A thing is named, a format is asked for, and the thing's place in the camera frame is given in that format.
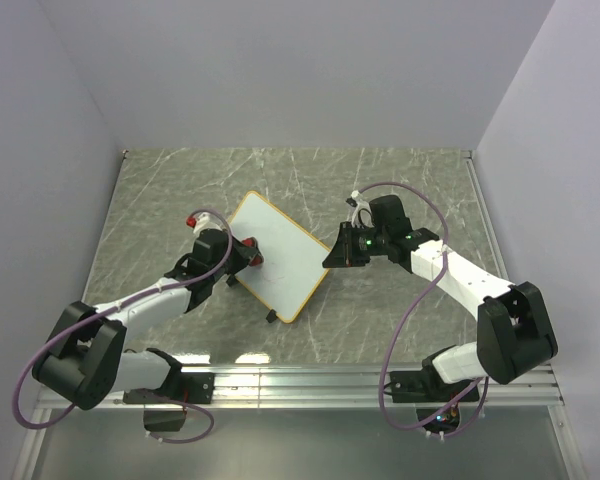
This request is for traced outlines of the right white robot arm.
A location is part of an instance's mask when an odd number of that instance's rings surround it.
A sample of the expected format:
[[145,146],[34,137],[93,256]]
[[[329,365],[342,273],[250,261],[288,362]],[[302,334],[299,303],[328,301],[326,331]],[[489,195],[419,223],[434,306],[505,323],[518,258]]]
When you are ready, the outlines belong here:
[[433,283],[477,322],[475,341],[448,347],[423,361],[419,380],[428,397],[444,399],[457,384],[481,377],[506,385],[557,355],[557,340],[538,287],[496,277],[446,247],[432,231],[413,228],[395,195],[366,202],[355,191],[347,202],[354,211],[340,224],[323,267],[364,267],[376,256],[385,257]]

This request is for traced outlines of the red heart-shaped eraser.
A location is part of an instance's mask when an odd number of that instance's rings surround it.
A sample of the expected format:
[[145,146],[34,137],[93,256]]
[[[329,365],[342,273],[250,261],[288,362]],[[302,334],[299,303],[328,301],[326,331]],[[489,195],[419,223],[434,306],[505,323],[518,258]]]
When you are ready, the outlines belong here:
[[249,265],[251,267],[259,266],[264,262],[264,257],[254,237],[244,239],[242,244],[249,249]]

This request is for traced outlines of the yellow framed whiteboard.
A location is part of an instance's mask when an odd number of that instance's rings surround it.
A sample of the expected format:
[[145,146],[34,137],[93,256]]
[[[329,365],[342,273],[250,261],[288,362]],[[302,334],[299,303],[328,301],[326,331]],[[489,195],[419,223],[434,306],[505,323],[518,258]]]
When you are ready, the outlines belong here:
[[263,257],[237,281],[277,319],[294,322],[328,273],[329,248],[256,191],[246,193],[229,224],[235,238],[253,237]]

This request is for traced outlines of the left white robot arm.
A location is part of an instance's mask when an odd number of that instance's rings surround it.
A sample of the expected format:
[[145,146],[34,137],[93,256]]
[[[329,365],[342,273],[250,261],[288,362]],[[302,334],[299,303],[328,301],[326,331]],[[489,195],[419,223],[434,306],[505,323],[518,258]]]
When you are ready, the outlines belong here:
[[261,261],[255,238],[203,229],[192,250],[146,290],[95,306],[70,304],[50,334],[50,348],[33,364],[33,378],[82,410],[118,391],[146,390],[160,402],[189,400],[192,386],[181,362],[157,348],[130,352],[128,341],[203,305],[221,279],[233,281]]

